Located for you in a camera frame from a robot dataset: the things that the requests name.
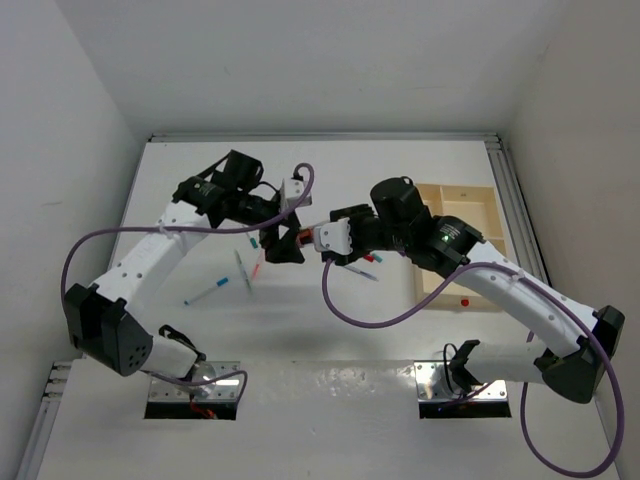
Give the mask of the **orange highlighter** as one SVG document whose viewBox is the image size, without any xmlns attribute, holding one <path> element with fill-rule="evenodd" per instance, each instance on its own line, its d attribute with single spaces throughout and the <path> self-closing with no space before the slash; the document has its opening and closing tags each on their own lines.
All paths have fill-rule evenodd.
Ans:
<svg viewBox="0 0 640 480">
<path fill-rule="evenodd" d="M 261 269 L 262 265 L 264 264 L 264 262 L 265 262 L 265 251 L 261 250 L 259 255 L 258 255 L 258 257 L 257 257 L 257 259 L 256 259 L 256 262 L 254 264 L 254 267 L 253 267 L 253 270 L 252 270 L 252 273 L 251 273 L 251 280 L 252 281 L 254 281 L 257 278 L 257 276 L 258 276 L 258 274 L 260 272 L 260 269 Z"/>
</svg>

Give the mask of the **clear blue ballpoint pen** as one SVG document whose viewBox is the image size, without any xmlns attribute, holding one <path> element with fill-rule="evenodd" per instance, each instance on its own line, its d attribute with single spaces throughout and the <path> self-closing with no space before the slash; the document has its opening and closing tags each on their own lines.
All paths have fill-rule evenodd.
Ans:
<svg viewBox="0 0 640 480">
<path fill-rule="evenodd" d="M 348 270 L 351 273 L 354 273 L 354 274 L 359 275 L 359 276 L 361 276 L 363 278 L 366 278 L 368 280 L 375 281 L 375 282 L 379 281 L 379 279 L 375 275 L 373 275 L 373 274 L 371 274 L 369 272 L 363 271 L 363 270 L 361 270 L 361 269 L 359 269 L 357 267 L 354 267 L 354 266 L 351 266 L 351 265 L 345 265 L 342 268 L 345 269 L 345 270 Z"/>
</svg>

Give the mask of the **light blue capped marker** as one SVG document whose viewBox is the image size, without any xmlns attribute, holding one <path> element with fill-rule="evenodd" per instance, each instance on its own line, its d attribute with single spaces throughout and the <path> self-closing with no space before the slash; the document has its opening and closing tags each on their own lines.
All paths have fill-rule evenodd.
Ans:
<svg viewBox="0 0 640 480">
<path fill-rule="evenodd" d="M 192 305 L 193 303 L 196 303 L 199 300 L 205 298 L 206 296 L 208 296 L 208 295 L 214 293 L 215 291 L 219 290 L 220 288 L 225 286 L 228 282 L 229 282 L 229 278 L 228 277 L 222 277 L 214 285 L 206 288 L 205 290 L 199 292 L 196 295 L 193 295 L 191 298 L 188 298 L 188 299 L 184 300 L 183 304 L 186 305 L 186 306 Z"/>
</svg>

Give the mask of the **orange highlighter pen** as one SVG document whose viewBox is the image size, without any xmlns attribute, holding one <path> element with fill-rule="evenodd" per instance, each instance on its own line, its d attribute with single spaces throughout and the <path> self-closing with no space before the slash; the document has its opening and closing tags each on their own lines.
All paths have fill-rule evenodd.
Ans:
<svg viewBox="0 0 640 480">
<path fill-rule="evenodd" d="M 312 228 L 302 229 L 298 232 L 297 243 L 301 247 L 312 245 L 314 243 L 314 231 Z"/>
</svg>

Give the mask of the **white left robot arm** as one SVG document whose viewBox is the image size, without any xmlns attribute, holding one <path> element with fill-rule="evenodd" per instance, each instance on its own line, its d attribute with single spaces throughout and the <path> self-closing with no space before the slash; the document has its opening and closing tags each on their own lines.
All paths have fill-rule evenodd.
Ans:
<svg viewBox="0 0 640 480">
<path fill-rule="evenodd" d="M 308 163 L 270 199 L 254 195 L 263 164 L 231 150 L 202 172 L 179 183 L 151 227 L 139 227 L 141 240 L 90 285 L 61 287 L 69 339 L 86 356 L 127 377 L 143 371 L 187 382 L 204 358 L 179 338 L 152 335 L 139 323 L 146 304 L 172 271 L 208 235 L 259 231 L 263 238 L 296 219 L 309 203 L 315 180 Z"/>
</svg>

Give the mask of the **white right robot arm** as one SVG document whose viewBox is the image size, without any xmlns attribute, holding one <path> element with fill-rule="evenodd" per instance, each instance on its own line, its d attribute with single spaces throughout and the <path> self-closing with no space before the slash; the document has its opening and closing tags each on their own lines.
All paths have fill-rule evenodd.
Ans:
<svg viewBox="0 0 640 480">
<path fill-rule="evenodd" d="M 535 336 L 518 348 L 465 341 L 443 373 L 454 392 L 505 380 L 540 383 L 579 404 L 591 401 L 622 333 L 619 310 L 596 310 L 541 282 L 464 220 L 432 213 L 407 177 L 379 182 L 370 197 L 370 204 L 332 211 L 316 228 L 315 246 L 326 263 L 346 266 L 372 251 L 396 251 L 444 284 L 489 300 Z"/>
</svg>

